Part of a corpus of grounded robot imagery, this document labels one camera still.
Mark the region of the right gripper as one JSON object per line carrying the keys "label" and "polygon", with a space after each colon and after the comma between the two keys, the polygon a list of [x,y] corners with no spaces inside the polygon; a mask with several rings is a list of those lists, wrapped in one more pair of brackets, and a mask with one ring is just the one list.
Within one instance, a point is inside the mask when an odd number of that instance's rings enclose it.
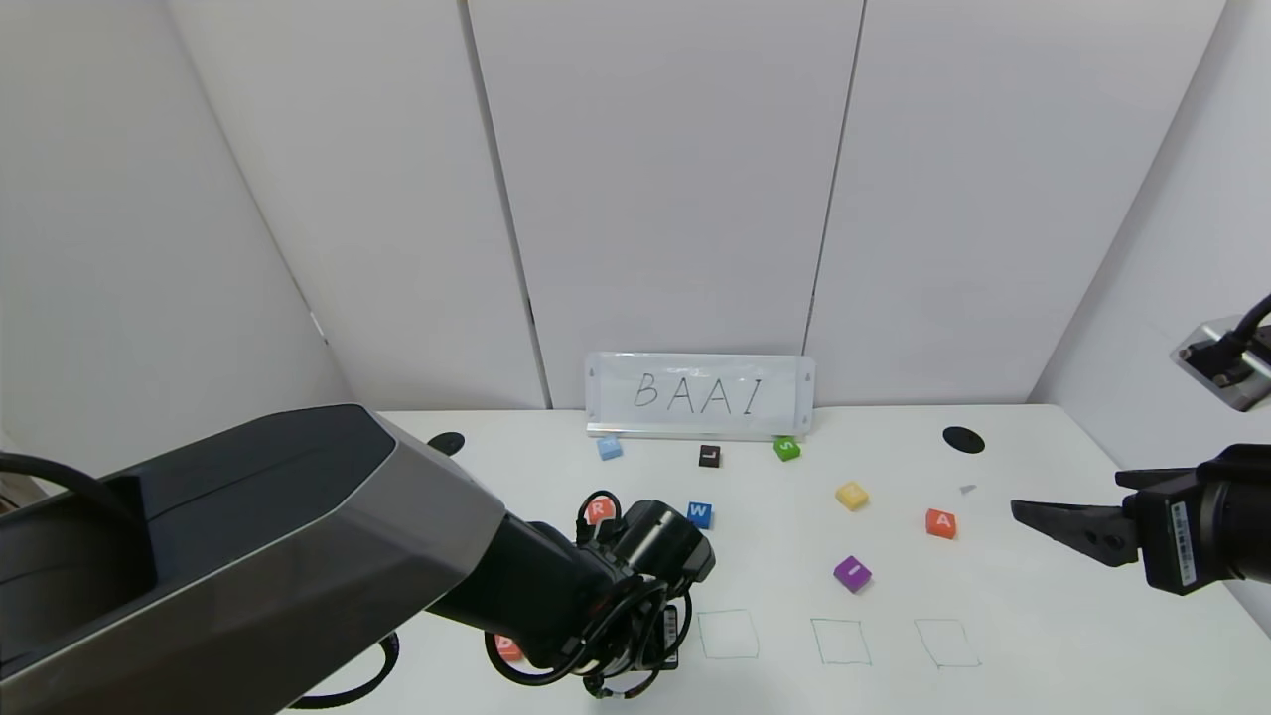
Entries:
{"label": "right gripper", "polygon": [[1230,444],[1193,469],[1124,470],[1121,505],[1010,500],[1017,523],[1104,566],[1139,561],[1150,587],[1188,596],[1270,580],[1270,448]]}

